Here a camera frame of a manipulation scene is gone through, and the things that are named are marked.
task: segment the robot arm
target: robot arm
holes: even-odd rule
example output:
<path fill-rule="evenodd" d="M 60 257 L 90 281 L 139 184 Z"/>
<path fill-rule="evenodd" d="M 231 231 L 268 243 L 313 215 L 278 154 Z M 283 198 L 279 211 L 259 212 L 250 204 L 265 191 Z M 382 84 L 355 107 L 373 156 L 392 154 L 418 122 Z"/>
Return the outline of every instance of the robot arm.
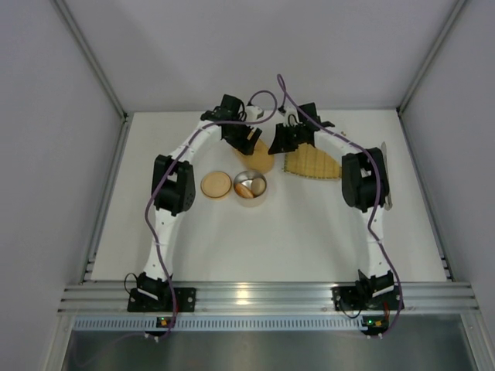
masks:
<path fill-rule="evenodd" d="M 214 125 L 210 126 L 209 128 L 202 129 L 205 124 L 208 124 L 208 121 L 199 122 L 196 130 L 200 130 L 200 133 L 196 136 L 191 145 L 188 145 L 190 140 L 189 137 L 183 142 L 182 145 L 180 145 L 174 152 L 172 152 L 168 158 L 159 156 L 155 160 L 155 171 L 153 173 L 153 190 L 159 183 L 163 174 L 165 174 L 166 168 L 168 168 L 169 163 L 177 158 L 177 156 L 184 150 L 184 148 L 187 148 L 186 152 L 180 159 L 181 162 L 178 162 L 177 164 L 177 174 L 170 176 L 170 183 L 165 183 L 163 187 L 167 189 L 167 186 L 175 186 L 179 189 L 174 189 L 174 191 L 177 191 L 176 193 L 179 193 L 179 195 L 173 198 L 170 197 L 171 192 L 165 191 L 165 194 L 160 195 L 159 193 L 155 200 L 155 231 L 159 237 L 159 249 L 162 258 L 171 276 L 173 274 L 173 246 L 176 241 L 177 231 L 179 229 L 181 219 L 184 215 L 181 212 L 187 211 L 191 207 L 195 197 L 193 167 L 211 148 L 212 145 L 222 140 L 222 128 L 220 126 Z M 167 197 L 177 199 L 179 201 L 179 205 L 176 206 L 176 209 L 174 209 L 173 206 L 171 207 L 170 205 L 166 204 L 168 202 L 166 200 Z M 163 272 L 162 266 L 159 263 L 155 241 L 152 241 L 148 262 L 145 265 L 144 272 L 146 273 L 147 277 L 153 280 L 166 280 L 165 273 Z"/>
<path fill-rule="evenodd" d="M 321 122 L 316 113 L 314 103 L 299 106 L 299 110 L 318 122 L 320 126 L 334 126 L 328 121 Z M 392 302 L 395 298 L 393 296 L 395 291 L 394 277 L 380 247 L 384 236 L 384 204 L 390 192 L 384 156 L 381 150 L 378 148 L 367 149 L 380 175 L 380 199 L 371 222 L 371 229 L 377 235 L 377 240 L 367 227 L 377 195 L 377 178 L 369 158 L 354 146 L 325 131 L 321 131 L 300 112 L 298 112 L 298 116 L 300 123 L 296 125 L 276 125 L 275 138 L 268 153 L 295 151 L 301 143 L 311 144 L 315 148 L 324 151 L 339 162 L 342 167 L 342 194 L 346 204 L 349 207 L 360 210 L 357 213 L 359 213 L 358 218 L 361 228 L 357 232 L 363 236 L 362 244 L 364 248 L 367 248 L 368 259 L 358 271 L 359 280 L 356 281 L 355 287 L 349 288 L 350 290 L 345 291 L 345 293 L 335 292 L 335 298 L 341 298 L 340 295 L 343 298 L 344 294 L 347 294 L 343 298 L 343 302 L 348 304 L 347 310 L 354 308 L 350 303 L 359 308 L 374 308 L 376 305 L 380 305 L 383 300 Z M 341 304 L 340 301 L 336 303 L 336 308 L 340 308 Z"/>
<path fill-rule="evenodd" d="M 250 108 L 250 113 L 258 115 L 258 118 L 263 113 L 254 106 Z M 151 243 L 148 261 L 137 279 L 137 288 L 131 291 L 128 311 L 167 311 L 169 308 L 170 290 L 159 261 L 158 249 L 169 275 L 172 276 L 173 248 L 179 225 L 183 212 L 190 209 L 196 196 L 193 167 L 212 145 L 222 139 L 241 153 L 252 155 L 261 130 L 253 129 L 242 122 L 236 124 L 236 121 L 244 120 L 247 116 L 241 100 L 224 95 L 220 106 L 201 115 L 196 130 L 175 151 L 168 156 L 159 155 L 156 158 L 152 193 L 157 190 L 172 163 L 175 160 L 180 161 L 176 161 L 169 176 L 156 191 L 154 230 L 159 243 L 157 246 L 155 239 Z"/>

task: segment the woven placemat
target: woven placemat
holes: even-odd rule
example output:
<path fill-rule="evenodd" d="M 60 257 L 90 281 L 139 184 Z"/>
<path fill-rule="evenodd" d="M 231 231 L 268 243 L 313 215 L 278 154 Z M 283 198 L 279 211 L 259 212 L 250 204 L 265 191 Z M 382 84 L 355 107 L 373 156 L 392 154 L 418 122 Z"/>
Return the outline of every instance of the woven placemat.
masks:
<path fill-rule="evenodd" d="M 284 172 L 310 179 L 339 179 L 342 169 L 337 161 L 324 151 L 307 143 L 294 152 L 285 154 Z"/>

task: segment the black bracket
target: black bracket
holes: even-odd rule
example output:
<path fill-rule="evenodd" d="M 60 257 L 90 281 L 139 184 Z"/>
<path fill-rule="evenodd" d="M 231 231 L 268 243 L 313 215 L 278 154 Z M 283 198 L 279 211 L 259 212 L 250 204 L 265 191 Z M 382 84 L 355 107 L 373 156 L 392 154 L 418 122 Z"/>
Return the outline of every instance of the black bracket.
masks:
<path fill-rule="evenodd" d="M 398 287 L 394 285 L 392 272 L 368 278 L 358 271 L 359 280 L 354 285 L 332 288 L 333 305 L 336 311 L 397 311 L 400 305 Z M 378 335 L 388 328 L 388 314 L 364 316 L 362 331 L 366 335 Z"/>
<path fill-rule="evenodd" d="M 242 100 L 224 94 L 220 106 L 201 115 L 201 121 L 239 121 L 239 110 L 243 106 Z"/>
<path fill-rule="evenodd" d="M 153 167 L 152 193 L 165 175 L 166 170 L 172 164 L 172 156 L 158 155 Z M 196 197 L 194 186 L 193 166 L 188 161 L 177 162 L 169 175 L 177 174 L 177 180 L 165 180 L 155 198 L 156 209 L 165 209 L 176 216 L 182 211 L 187 211 L 193 205 Z"/>
<path fill-rule="evenodd" d="M 384 156 L 379 148 L 367 149 L 380 173 L 380 206 L 390 193 Z M 377 195 L 377 177 L 369 158 L 363 153 L 349 153 L 342 157 L 342 194 L 346 204 L 365 213 L 373 207 Z"/>
<path fill-rule="evenodd" d="M 216 106 L 213 111 L 206 111 L 201 115 L 201 121 L 239 121 L 242 122 L 242 113 L 239 110 L 243 107 L 242 100 L 231 95 L 225 94 L 220 106 Z M 218 124 L 222 128 L 222 139 L 237 149 L 243 155 L 252 155 L 254 146 L 260 138 L 261 129 L 245 124 Z"/>
<path fill-rule="evenodd" d="M 246 156 L 254 153 L 261 129 L 256 128 L 253 131 L 251 126 L 243 124 L 220 124 L 220 126 L 222 127 L 222 139 L 225 139 L 229 145 Z"/>
<path fill-rule="evenodd" d="M 177 299 L 177 311 L 194 312 L 196 305 L 195 288 L 174 288 Z M 152 280 L 141 273 L 137 280 L 137 288 L 131 290 L 127 311 L 164 312 L 172 311 L 172 292 L 166 281 Z"/>
<path fill-rule="evenodd" d="M 307 103 L 299 106 L 303 112 L 308 114 L 314 121 L 321 124 L 323 127 L 334 127 L 335 125 L 329 121 L 321 122 L 320 117 L 316 113 L 316 105 Z M 275 125 L 275 137 L 268 150 L 268 154 L 286 153 L 295 151 L 302 143 L 309 143 L 315 146 L 315 132 L 319 130 L 306 117 L 298 112 L 299 124 L 296 125 Z"/>

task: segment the round wooden lid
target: round wooden lid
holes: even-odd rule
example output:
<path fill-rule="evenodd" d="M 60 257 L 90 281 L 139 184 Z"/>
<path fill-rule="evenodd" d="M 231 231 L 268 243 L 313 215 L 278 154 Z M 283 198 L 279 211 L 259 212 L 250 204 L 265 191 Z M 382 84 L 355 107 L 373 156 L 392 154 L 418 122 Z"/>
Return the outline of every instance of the round wooden lid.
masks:
<path fill-rule="evenodd" d="M 211 199 L 222 199 L 229 193 L 231 186 L 232 180 L 224 172 L 211 172 L 201 181 L 201 191 Z"/>

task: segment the bowl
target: bowl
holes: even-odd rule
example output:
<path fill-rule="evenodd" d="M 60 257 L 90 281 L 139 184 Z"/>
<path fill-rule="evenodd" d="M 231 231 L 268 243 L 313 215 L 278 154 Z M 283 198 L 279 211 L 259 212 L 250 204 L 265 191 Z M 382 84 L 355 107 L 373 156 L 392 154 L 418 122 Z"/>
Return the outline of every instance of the bowl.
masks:
<path fill-rule="evenodd" d="M 264 188 L 260 187 L 263 182 L 265 183 Z M 252 197 L 243 197 L 240 194 L 239 191 L 243 191 L 242 186 L 245 187 L 244 191 Z M 234 178 L 234 193 L 236 194 L 237 201 L 242 206 L 254 207 L 261 205 L 266 199 L 267 191 L 268 182 L 266 181 L 265 176 L 256 170 L 246 170 L 245 172 L 240 172 Z"/>

